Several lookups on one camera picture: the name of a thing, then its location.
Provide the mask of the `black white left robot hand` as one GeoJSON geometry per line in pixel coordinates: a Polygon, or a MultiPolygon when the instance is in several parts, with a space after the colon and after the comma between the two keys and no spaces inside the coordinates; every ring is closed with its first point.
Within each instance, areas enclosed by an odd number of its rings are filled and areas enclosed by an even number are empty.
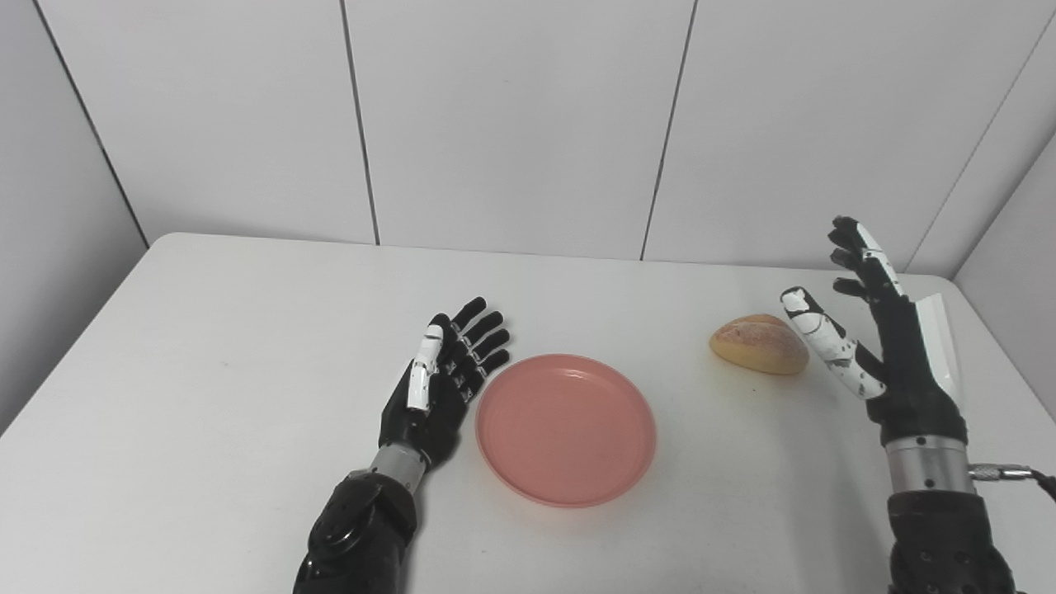
{"type": "Polygon", "coordinates": [[[511,340],[502,313],[480,296],[453,317],[435,315],[382,410],[379,446],[412,449],[427,470],[448,461],[460,443],[470,404],[488,377],[512,359],[511,340]]]}

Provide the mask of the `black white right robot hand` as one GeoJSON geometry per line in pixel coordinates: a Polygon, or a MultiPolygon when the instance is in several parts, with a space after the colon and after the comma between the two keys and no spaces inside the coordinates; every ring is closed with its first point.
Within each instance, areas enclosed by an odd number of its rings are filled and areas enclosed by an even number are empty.
{"type": "Polygon", "coordinates": [[[967,424],[955,397],[953,350],[939,295],[913,300],[874,237],[856,219],[836,217],[831,260],[855,273],[832,287],[865,302],[876,326],[882,356],[861,345],[803,286],[780,295],[785,314],[826,367],[866,403],[881,442],[905,437],[948,437],[963,444],[967,424]]]}

